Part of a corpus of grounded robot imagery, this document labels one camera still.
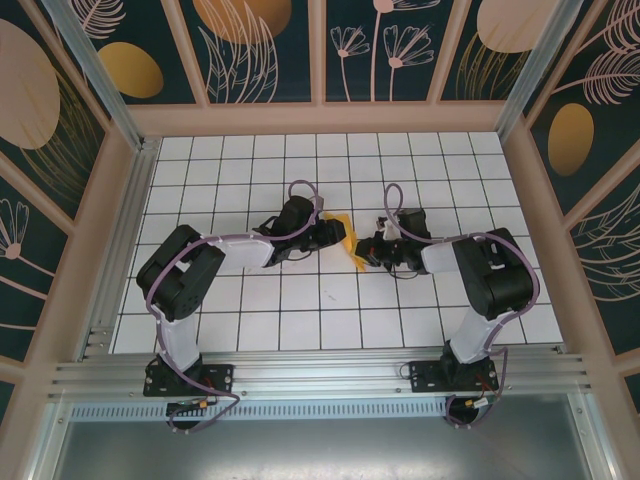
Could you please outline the aluminium mounting rail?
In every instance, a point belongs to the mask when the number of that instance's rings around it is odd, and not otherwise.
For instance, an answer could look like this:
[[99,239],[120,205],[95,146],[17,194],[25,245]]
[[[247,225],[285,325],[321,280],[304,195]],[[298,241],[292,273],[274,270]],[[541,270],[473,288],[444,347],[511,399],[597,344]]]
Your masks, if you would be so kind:
[[[407,364],[436,360],[436,348],[209,353],[203,360],[234,367],[232,391],[247,400],[407,397]],[[137,400],[142,396],[148,354],[94,355],[55,366],[45,392],[69,401]],[[585,392],[593,381],[581,356],[549,345],[508,349],[507,394]]]

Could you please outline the aluminium side rail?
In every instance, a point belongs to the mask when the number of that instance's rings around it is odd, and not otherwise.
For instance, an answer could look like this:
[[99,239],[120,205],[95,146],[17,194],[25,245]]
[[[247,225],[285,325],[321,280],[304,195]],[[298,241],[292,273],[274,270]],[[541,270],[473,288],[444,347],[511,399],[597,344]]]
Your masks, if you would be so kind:
[[98,335],[98,352],[109,352],[110,338],[118,319],[122,295],[128,285],[129,265],[161,143],[162,139],[159,137],[147,137],[132,157],[131,168],[74,352],[73,360],[76,362],[81,362],[86,357],[93,334]]

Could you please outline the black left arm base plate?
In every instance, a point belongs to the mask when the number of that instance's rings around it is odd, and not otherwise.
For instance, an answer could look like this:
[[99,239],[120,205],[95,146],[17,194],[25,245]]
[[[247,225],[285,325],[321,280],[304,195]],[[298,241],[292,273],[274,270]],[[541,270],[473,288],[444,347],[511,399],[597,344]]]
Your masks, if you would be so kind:
[[[224,392],[232,391],[234,366],[231,364],[196,363],[185,371],[191,380]],[[205,392],[184,381],[164,362],[155,362],[145,368],[144,397],[202,396]]]

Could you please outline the aluminium frame post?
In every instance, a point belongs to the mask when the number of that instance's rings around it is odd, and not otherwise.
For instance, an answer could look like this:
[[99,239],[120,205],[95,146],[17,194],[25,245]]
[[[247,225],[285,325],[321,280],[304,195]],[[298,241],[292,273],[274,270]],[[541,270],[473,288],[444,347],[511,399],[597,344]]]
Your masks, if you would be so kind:
[[495,125],[502,145],[511,134],[524,107],[549,69],[564,38],[575,23],[584,0],[559,0],[523,69],[509,93]]
[[72,7],[67,0],[42,0],[42,3],[127,143],[135,151],[141,151],[144,136],[129,113],[94,45],[78,23]]

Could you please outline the orange cloth sheet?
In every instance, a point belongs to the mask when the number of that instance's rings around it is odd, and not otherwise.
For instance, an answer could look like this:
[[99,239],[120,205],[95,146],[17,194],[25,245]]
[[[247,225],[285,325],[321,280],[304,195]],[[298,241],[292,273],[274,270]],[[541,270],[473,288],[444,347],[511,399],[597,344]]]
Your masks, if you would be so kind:
[[345,238],[341,241],[341,245],[344,247],[345,251],[349,255],[351,261],[356,267],[358,272],[364,273],[366,271],[365,261],[356,255],[356,246],[357,246],[357,235],[356,231],[353,228],[350,216],[348,213],[338,213],[332,214],[329,212],[323,213],[324,220],[338,220],[342,223],[345,229]]

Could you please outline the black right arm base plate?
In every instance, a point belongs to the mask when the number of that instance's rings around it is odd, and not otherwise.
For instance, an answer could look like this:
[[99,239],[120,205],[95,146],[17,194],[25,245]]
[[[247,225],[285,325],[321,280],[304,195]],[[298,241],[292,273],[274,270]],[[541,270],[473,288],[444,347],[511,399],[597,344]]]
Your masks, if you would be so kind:
[[497,391],[499,378],[492,360],[445,367],[440,360],[412,361],[409,380],[413,393],[480,392],[482,386]]

